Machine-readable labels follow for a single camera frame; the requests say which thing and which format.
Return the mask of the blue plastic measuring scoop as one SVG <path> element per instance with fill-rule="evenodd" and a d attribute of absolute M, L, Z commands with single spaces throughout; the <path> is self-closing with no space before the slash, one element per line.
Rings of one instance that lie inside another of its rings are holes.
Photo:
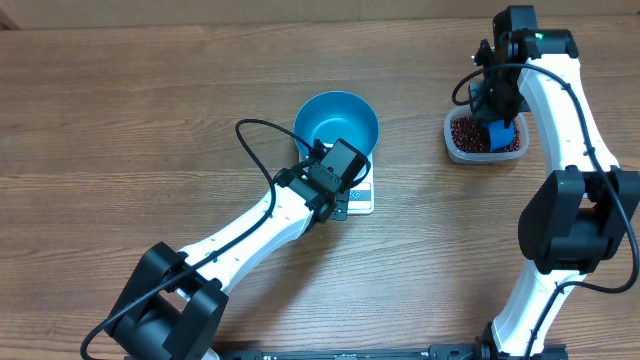
<path fill-rule="evenodd" d="M 499 152 L 509 147 L 516 136 L 513 122 L 505 122 L 504 120 L 482 122 L 480 127 L 486 136 L 488 151 L 491 153 Z"/>

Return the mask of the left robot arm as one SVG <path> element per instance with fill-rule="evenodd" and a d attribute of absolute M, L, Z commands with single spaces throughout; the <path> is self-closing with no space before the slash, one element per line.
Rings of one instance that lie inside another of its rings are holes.
<path fill-rule="evenodd" d="M 262 260 L 332 218 L 356 175 L 304 161 L 268 180 L 265 196 L 217 233 L 179 251 L 147 250 L 100 330 L 134 359 L 215 359 L 229 295 Z"/>

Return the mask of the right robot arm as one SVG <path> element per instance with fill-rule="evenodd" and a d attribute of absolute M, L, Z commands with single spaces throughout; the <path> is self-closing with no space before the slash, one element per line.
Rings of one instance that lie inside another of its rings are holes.
<path fill-rule="evenodd" d="M 518 222 L 522 272 L 483 344 L 494 359 L 558 359 L 544 338 L 571 291 L 619 294 L 639 278 L 639 174 L 621 169 L 599 133 L 570 31 L 497 30 L 474 62 L 484 78 L 469 89 L 472 113 L 509 122 L 530 112 L 547 171 Z"/>

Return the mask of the white digital kitchen scale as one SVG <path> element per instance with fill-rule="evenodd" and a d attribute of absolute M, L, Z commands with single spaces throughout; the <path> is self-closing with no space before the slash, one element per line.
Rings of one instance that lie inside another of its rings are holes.
<path fill-rule="evenodd" d="M 308 153 L 305 154 L 304 151 L 299 150 L 300 162 L 304 162 L 308 158 Z M 374 211 L 375 189 L 373 181 L 372 160 L 373 154 L 369 154 L 367 157 L 368 162 L 365 164 L 365 166 L 363 166 L 361 171 L 356 176 L 356 179 L 354 180 L 354 184 L 358 179 L 361 179 L 362 182 L 360 182 L 358 185 L 352 184 L 353 186 L 349 190 L 349 204 L 347 215 L 370 215 Z M 322 203 L 326 202 L 326 199 L 323 200 L 322 194 L 320 194 L 318 191 L 315 191 L 313 188 L 310 191 L 311 192 L 309 192 L 309 194 L 303 194 L 300 196 L 303 197 L 308 203 L 308 207 L 317 210 L 316 208 L 319 209 L 319 207 L 323 206 Z M 318 199 L 315 199 L 317 201 L 315 201 L 314 203 L 314 198 L 316 198 L 318 194 L 320 194 L 320 197 Z"/>

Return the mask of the blue metal bowl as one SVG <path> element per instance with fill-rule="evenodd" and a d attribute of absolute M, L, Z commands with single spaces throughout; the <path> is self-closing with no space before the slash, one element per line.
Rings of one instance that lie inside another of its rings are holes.
<path fill-rule="evenodd" d="M 298 111 L 293 132 L 309 145 L 315 140 L 333 145 L 342 138 L 371 158 L 380 137 L 374 109 L 346 91 L 328 91 L 310 98 Z"/>

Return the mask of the red adzuki beans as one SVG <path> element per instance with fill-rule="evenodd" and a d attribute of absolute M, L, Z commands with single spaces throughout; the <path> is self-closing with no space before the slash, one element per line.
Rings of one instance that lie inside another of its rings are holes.
<path fill-rule="evenodd" d="M 491 153 L 488 151 L 486 136 L 483 134 L 481 122 L 477 122 L 473 117 L 455 117 L 450 122 L 451 136 L 454 145 L 462 152 L 466 153 Z M 514 152 L 520 148 L 519 130 L 515 125 L 516 136 L 511 145 L 499 152 Z"/>

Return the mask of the clear plastic food container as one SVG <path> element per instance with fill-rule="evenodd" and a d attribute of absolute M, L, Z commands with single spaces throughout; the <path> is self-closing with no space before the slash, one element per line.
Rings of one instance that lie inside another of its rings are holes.
<path fill-rule="evenodd" d="M 528 150 L 530 137 L 523 114 L 518 114 L 510 127 L 504 129 L 502 121 L 480 124 L 466 105 L 455 107 L 447 115 L 444 141 L 452 162 L 485 165 L 522 157 Z"/>

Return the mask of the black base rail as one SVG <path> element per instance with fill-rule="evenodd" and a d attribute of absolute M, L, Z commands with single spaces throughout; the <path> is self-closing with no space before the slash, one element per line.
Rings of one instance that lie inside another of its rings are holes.
<path fill-rule="evenodd" d="M 505 353 L 492 355 L 488 345 L 437 344 L 427 349 L 332 350 L 263 352 L 232 351 L 218 354 L 222 360 L 520 360 Z"/>

